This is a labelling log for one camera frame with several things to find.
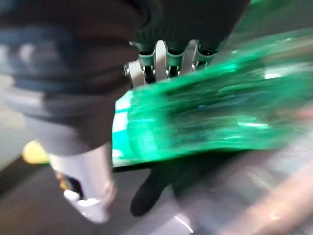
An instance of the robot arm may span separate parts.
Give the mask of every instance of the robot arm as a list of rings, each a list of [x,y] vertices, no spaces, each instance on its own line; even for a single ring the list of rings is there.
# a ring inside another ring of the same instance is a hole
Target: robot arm
[[[115,192],[110,174],[114,106],[130,88],[123,65],[137,59],[139,50],[146,81],[155,81],[154,46],[161,39],[167,44],[168,77],[173,77],[186,42],[199,39],[207,61],[198,63],[197,50],[194,64],[207,66],[248,3],[1,1],[0,72],[15,81],[5,99],[24,114],[49,153],[64,197],[82,215],[93,222],[108,219]]]

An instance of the yellow object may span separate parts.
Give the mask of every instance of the yellow object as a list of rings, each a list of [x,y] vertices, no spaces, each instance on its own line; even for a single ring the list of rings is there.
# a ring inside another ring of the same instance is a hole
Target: yellow object
[[[22,157],[25,162],[30,164],[49,163],[47,153],[37,141],[31,141],[25,145]]]

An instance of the robotic hand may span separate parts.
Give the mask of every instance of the robotic hand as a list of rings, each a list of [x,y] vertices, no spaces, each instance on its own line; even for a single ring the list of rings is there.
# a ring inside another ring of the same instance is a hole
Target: robotic hand
[[[145,82],[155,82],[155,44],[164,40],[167,76],[179,75],[193,39],[193,69],[207,66],[249,2],[1,0],[0,72],[14,78],[5,98],[24,114],[83,216],[105,222],[114,198],[114,105],[131,87],[123,66],[139,54]]]

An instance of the green plastic bottle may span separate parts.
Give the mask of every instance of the green plastic bottle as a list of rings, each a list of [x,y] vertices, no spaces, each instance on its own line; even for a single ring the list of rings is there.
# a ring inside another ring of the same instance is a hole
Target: green plastic bottle
[[[260,39],[220,65],[127,93],[117,102],[113,158],[135,164],[286,144],[299,125],[281,114],[313,99],[311,32]]]

